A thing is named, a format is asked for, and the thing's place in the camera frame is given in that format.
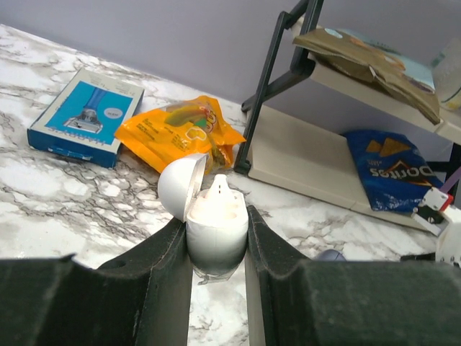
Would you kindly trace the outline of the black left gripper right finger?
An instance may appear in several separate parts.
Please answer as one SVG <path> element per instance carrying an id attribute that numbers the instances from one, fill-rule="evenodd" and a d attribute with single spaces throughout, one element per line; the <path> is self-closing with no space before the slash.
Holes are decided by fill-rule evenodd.
<path id="1" fill-rule="evenodd" d="M 323 262 L 249 206 L 251 345 L 458 345 L 460 270 L 430 261 Z"/>

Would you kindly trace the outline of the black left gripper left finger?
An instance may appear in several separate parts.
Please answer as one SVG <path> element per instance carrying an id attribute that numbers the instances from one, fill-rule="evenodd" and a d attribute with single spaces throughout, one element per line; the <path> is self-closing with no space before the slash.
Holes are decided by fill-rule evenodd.
<path id="1" fill-rule="evenodd" d="M 186 227 L 160 231 L 97 269 L 60 258 L 1 261 L 3 345 L 185 345 L 192 264 Z"/>

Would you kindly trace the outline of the white earbud case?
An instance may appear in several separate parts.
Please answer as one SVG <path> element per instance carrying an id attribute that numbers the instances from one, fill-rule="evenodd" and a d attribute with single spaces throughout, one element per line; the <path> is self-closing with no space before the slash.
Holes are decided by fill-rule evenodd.
<path id="1" fill-rule="evenodd" d="M 203 283 L 227 280 L 245 252 L 249 215 L 243 193 L 232 190 L 227 203 L 202 189 L 207 155 L 191 154 L 170 163 L 158 179 L 162 206 L 186 226 L 187 251 Z"/>

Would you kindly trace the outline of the white earbud one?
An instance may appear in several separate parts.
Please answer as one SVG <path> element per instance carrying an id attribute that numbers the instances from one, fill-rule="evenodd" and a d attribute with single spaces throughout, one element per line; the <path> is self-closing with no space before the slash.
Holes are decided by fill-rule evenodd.
<path id="1" fill-rule="evenodd" d="M 213 201 L 227 203 L 233 197 L 231 189 L 228 186 L 227 177 L 224 174 L 217 174 L 208 191 L 207 197 Z"/>

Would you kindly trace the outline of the purple earbud charging case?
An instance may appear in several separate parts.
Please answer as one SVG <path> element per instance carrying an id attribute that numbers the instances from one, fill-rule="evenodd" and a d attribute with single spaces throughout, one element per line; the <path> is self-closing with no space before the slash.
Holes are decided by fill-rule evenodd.
<path id="1" fill-rule="evenodd" d="M 318 254 L 314 260 L 316 261 L 328 261 L 328 262 L 335 262 L 335 261 L 340 261 L 340 262 L 345 262 L 346 258 L 344 255 L 335 249 L 327 249 L 320 254 Z"/>

